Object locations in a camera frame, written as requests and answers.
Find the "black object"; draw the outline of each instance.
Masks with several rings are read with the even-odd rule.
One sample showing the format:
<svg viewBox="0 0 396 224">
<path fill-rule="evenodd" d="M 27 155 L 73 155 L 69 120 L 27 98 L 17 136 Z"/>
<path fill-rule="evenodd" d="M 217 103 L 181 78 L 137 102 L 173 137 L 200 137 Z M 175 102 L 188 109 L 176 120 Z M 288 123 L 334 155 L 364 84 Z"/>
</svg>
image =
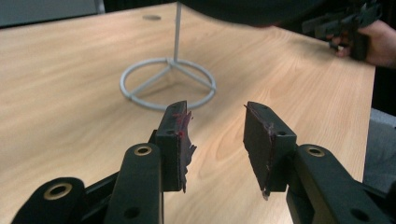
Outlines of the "black object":
<svg viewBox="0 0 396 224">
<path fill-rule="evenodd" d="M 244 143 L 254 173 L 265 198 L 289 185 L 287 202 L 294 223 L 395 222 L 396 182 L 388 194 L 370 189 L 355 181 L 329 150 L 297 147 L 295 140 L 268 106 L 247 103 Z"/>
<path fill-rule="evenodd" d="M 12 223 L 163 223 L 163 192 L 186 190 L 195 146 L 187 102 L 169 105 L 149 143 L 130 147 L 118 173 L 88 188 L 64 177 L 42 185 Z"/>
<path fill-rule="evenodd" d="M 325 39 L 327 35 L 347 34 L 351 57 L 365 60 L 368 37 L 358 33 L 358 29 L 378 20 L 382 16 L 382 7 L 376 1 L 350 1 L 351 5 L 338 12 L 328 13 L 303 23 L 303 33 L 315 32 L 315 37 Z"/>
<path fill-rule="evenodd" d="M 268 26 L 302 16 L 324 0 L 180 0 L 179 2 L 222 21 Z"/>
</svg>

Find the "gray fabric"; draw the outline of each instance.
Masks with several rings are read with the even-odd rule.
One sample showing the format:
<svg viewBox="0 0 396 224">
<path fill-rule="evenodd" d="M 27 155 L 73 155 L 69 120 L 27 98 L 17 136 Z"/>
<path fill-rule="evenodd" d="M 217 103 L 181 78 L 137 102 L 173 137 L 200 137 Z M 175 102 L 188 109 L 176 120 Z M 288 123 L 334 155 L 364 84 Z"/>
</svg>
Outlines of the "gray fabric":
<svg viewBox="0 0 396 224">
<path fill-rule="evenodd" d="M 396 181 L 396 117 L 372 109 L 363 183 L 388 192 Z"/>
</svg>

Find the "black round object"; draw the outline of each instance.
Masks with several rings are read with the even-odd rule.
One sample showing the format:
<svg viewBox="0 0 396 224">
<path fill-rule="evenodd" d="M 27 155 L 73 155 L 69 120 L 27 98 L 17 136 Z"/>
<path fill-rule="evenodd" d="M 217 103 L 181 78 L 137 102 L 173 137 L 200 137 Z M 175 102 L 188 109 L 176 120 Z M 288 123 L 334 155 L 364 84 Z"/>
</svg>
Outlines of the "black round object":
<svg viewBox="0 0 396 224">
<path fill-rule="evenodd" d="M 280 24 L 302 16 L 325 0 L 179 0 L 222 21 L 252 26 Z"/>
</svg>

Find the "light wood surface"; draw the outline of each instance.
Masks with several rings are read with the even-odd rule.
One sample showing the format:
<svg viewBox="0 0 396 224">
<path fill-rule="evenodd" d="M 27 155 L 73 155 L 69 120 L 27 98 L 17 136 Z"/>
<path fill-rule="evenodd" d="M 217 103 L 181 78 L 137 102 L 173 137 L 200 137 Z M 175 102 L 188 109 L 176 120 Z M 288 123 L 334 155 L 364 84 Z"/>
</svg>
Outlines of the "light wood surface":
<svg viewBox="0 0 396 224">
<path fill-rule="evenodd" d="M 160 21 L 143 20 L 161 16 Z M 126 100 L 120 74 L 172 57 L 176 5 L 0 30 L 0 223 L 60 176 L 86 186 L 120 169 L 162 112 Z M 334 153 L 361 180 L 374 68 L 338 59 L 326 43 L 275 27 L 256 29 L 182 11 L 180 58 L 209 70 L 215 97 L 192 111 L 187 193 L 165 193 L 165 223 L 291 223 L 285 193 L 266 202 L 243 146 L 247 101 L 272 107 L 298 144 Z M 131 88 L 161 69 L 144 68 Z M 174 73 L 145 99 L 193 101 L 207 89 Z"/>
</svg>

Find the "vertical pole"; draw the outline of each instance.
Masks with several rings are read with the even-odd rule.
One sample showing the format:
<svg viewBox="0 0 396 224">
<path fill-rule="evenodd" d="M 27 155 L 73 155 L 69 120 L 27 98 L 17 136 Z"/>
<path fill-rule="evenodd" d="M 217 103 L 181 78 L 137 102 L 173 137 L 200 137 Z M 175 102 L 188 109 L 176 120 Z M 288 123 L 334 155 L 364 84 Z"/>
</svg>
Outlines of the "vertical pole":
<svg viewBox="0 0 396 224">
<path fill-rule="evenodd" d="M 177 2 L 175 49 L 174 49 L 174 62 L 175 63 L 177 63 L 177 55 L 178 55 L 178 40 L 179 40 L 179 35 L 180 35 L 180 17 L 181 17 L 181 3 Z"/>
</svg>

